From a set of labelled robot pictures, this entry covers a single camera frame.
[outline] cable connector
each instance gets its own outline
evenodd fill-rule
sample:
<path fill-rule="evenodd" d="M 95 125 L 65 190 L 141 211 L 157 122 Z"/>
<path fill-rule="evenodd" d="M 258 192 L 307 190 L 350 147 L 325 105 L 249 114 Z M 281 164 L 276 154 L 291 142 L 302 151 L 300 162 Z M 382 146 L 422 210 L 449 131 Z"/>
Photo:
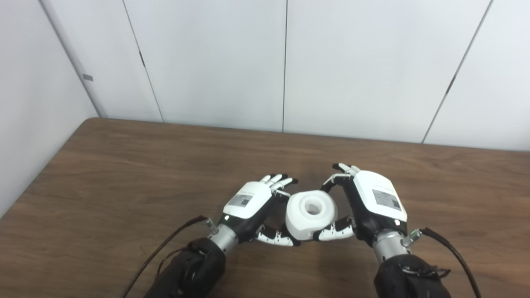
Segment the cable connector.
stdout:
<path fill-rule="evenodd" d="M 420 229 L 415 229 L 414 231 L 410 232 L 407 237 L 401 240 L 401 245 L 409 248 L 414 242 L 418 241 L 421 236 L 423 236 L 423 233 L 420 231 Z"/>
<path fill-rule="evenodd" d="M 215 225 L 214 221 L 211 220 L 211 218 L 206 220 L 206 225 L 210 229 L 212 235 L 219 233 L 219 228 L 217 227 L 217 225 Z"/>

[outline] black cable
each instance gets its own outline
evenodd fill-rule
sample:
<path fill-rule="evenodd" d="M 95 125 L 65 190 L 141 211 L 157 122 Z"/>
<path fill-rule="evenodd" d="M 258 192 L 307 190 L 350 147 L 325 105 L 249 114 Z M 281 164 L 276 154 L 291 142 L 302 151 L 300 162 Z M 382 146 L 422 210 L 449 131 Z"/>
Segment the black cable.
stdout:
<path fill-rule="evenodd" d="M 158 265 L 158 270 L 156 271 L 156 276 L 155 278 L 157 278 L 159 275 L 160 275 L 160 270 L 162 269 L 162 265 L 164 264 L 164 262 L 169 259 L 170 256 L 176 254 L 177 252 L 185 249 L 186 247 L 181 247 L 177 250 L 173 250 L 172 252 L 168 253 L 167 256 L 165 258 L 162 259 L 162 261 L 160 261 L 160 264 Z"/>
<path fill-rule="evenodd" d="M 462 268 L 464 268 L 464 271 L 467 275 L 467 278 L 469 279 L 469 282 L 471 283 L 471 287 L 473 288 L 473 292 L 475 293 L 476 298 L 482 298 L 482 295 L 480 294 L 480 291 L 479 291 L 479 286 L 477 286 L 475 278 L 473 277 L 473 274 L 471 273 L 471 270 L 469 269 L 466 262 L 464 261 L 464 258 L 456 250 L 456 248 L 452 246 L 451 243 L 449 243 L 449 241 L 445 239 L 442 235 L 436 233 L 435 231 L 429 229 L 428 227 L 426 227 L 425 229 L 420 229 L 420 232 L 440 242 L 441 244 L 443 244 L 443 246 L 447 247 L 455 255 L 458 262 L 460 262 L 460 265 L 462 265 Z"/>
<path fill-rule="evenodd" d="M 136 274 L 134 275 L 134 277 L 132 278 L 132 280 L 130 281 L 129 285 L 125 288 L 125 291 L 123 292 L 123 294 L 120 296 L 120 298 L 125 298 L 127 296 L 127 294 L 129 294 L 129 291 L 131 290 L 131 288 L 134 286 L 134 283 L 136 282 L 136 280 L 138 279 L 138 277 L 140 276 L 140 274 L 144 271 L 145 267 L 147 267 L 147 265 L 149 264 L 149 262 L 151 262 L 151 260 L 153 260 L 153 258 L 156 256 L 156 254 L 158 252 L 160 252 L 164 246 L 166 246 L 166 244 L 168 244 L 171 239 L 173 239 L 178 233 L 180 233 L 182 230 L 184 230 L 185 228 L 187 228 L 188 226 L 190 225 L 193 225 L 193 224 L 196 224 L 198 222 L 202 222 L 202 221 L 205 221 L 207 220 L 208 218 L 207 217 L 204 217 L 202 215 L 199 215 L 189 221 L 187 221 L 185 224 L 183 224 L 180 228 L 178 228 L 176 231 L 174 231 L 171 235 L 169 235 L 169 237 L 167 237 L 166 240 L 164 240 L 164 242 L 162 242 L 162 244 L 160 244 L 160 246 L 149 256 L 149 258 L 147 258 L 147 260 L 145 260 L 145 262 L 142 264 L 142 266 L 140 266 L 140 269 L 138 269 L 138 271 L 136 272 Z"/>

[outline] small gray tag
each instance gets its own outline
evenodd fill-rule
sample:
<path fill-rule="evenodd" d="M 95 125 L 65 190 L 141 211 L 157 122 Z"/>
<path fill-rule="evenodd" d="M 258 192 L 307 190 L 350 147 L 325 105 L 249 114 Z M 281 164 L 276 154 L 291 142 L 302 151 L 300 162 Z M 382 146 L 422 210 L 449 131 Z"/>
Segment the small gray tag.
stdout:
<path fill-rule="evenodd" d="M 83 74 L 83 79 L 94 82 L 94 78 L 91 75 Z"/>

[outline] printed label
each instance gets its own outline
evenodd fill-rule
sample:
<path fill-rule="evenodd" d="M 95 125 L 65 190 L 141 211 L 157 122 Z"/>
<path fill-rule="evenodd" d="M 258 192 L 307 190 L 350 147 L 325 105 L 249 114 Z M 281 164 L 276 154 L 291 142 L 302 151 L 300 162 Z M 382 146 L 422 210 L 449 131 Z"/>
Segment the printed label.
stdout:
<path fill-rule="evenodd" d="M 401 207 L 396 196 L 375 189 L 372 189 L 372 191 L 374 192 L 375 202 L 378 205 L 394 208 L 396 210 L 401 211 Z"/>
<path fill-rule="evenodd" d="M 228 205 L 246 207 L 251 199 L 252 196 L 249 195 L 235 195 L 230 201 L 228 201 Z"/>

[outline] hole in object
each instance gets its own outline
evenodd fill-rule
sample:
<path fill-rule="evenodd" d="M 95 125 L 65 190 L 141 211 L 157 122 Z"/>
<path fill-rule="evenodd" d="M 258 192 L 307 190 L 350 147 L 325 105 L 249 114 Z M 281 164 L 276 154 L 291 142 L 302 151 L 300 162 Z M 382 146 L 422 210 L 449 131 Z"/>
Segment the hole in object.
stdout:
<path fill-rule="evenodd" d="M 318 200 L 308 200 L 305 202 L 305 210 L 311 215 L 317 215 L 322 212 L 322 203 Z"/>

